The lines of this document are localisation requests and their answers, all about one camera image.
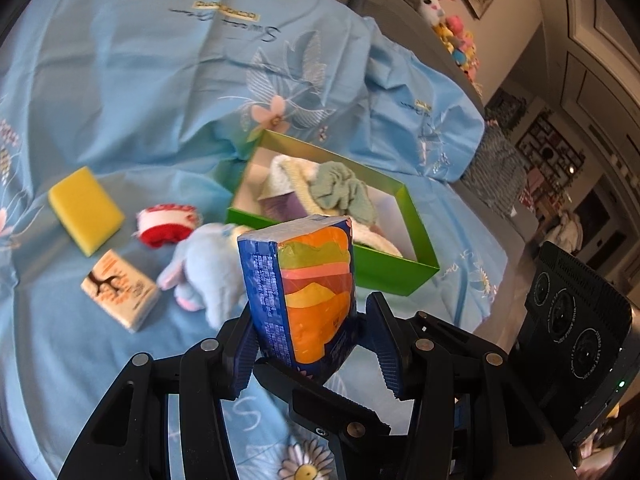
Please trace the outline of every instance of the blue and orange tissue pack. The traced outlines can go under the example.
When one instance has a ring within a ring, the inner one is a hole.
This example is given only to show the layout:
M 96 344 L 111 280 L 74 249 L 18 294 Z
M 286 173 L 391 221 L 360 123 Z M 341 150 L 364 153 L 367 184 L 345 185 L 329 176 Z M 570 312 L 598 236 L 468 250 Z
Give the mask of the blue and orange tissue pack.
M 262 353 L 325 382 L 357 340 L 351 220 L 309 216 L 238 238 Z

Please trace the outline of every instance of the pile of stuffed toys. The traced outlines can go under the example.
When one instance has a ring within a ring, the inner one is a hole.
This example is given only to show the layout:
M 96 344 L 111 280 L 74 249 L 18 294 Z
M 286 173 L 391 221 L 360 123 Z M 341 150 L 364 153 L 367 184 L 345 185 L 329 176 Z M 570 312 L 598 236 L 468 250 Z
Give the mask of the pile of stuffed toys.
M 420 14 L 431 25 L 431 28 L 453 56 L 456 65 L 465 72 L 476 91 L 481 94 L 481 88 L 476 84 L 476 73 L 480 61 L 476 57 L 474 35 L 470 30 L 465 30 L 459 16 L 447 17 L 440 1 L 421 0 Z

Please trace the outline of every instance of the blue bedsheet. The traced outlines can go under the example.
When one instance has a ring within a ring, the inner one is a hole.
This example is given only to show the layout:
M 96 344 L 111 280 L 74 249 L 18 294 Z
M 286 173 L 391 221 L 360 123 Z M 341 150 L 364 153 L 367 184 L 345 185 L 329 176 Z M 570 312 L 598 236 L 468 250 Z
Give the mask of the blue bedsheet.
M 420 308 L 472 330 L 504 272 L 504 252 L 446 183 L 471 160 L 481 117 L 449 79 L 333 0 L 33 0 L 0 50 L 0 120 L 0 425 L 38 479 L 56 476 L 133 354 L 179 354 L 213 335 L 171 294 L 129 334 L 81 292 L 82 277 L 109 248 L 156 277 L 172 248 L 132 239 L 135 213 L 181 202 L 222 221 L 261 127 L 407 184 L 442 270 L 388 297 L 398 316 Z M 46 201 L 84 165 L 127 216 L 91 258 Z M 411 406 L 367 351 L 329 386 L 406 430 Z M 255 380 L 224 410 L 241 479 L 293 478 L 305 462 L 318 480 L 332 475 L 326 443 Z

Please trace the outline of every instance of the white plush toy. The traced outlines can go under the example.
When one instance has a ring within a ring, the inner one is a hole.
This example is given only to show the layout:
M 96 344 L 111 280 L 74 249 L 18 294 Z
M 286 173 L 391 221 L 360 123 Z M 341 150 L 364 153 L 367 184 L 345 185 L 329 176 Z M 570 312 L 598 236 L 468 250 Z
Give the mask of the white plush toy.
M 177 303 L 189 311 L 207 309 L 218 330 L 244 298 L 238 237 L 250 229 L 234 224 L 205 224 L 175 247 L 174 257 L 158 276 L 162 290 L 175 287 Z
M 439 0 L 420 0 L 420 15 L 431 27 L 436 27 L 444 21 L 444 10 Z

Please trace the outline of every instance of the purple cloth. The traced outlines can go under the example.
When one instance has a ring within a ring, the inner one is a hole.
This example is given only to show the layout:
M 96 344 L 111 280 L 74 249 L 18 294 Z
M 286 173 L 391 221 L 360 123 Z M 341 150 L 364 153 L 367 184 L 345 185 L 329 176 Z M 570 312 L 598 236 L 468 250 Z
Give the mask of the purple cloth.
M 297 220 L 308 216 L 294 192 L 263 198 L 258 202 L 262 206 L 262 214 L 278 222 L 288 222 L 289 220 Z

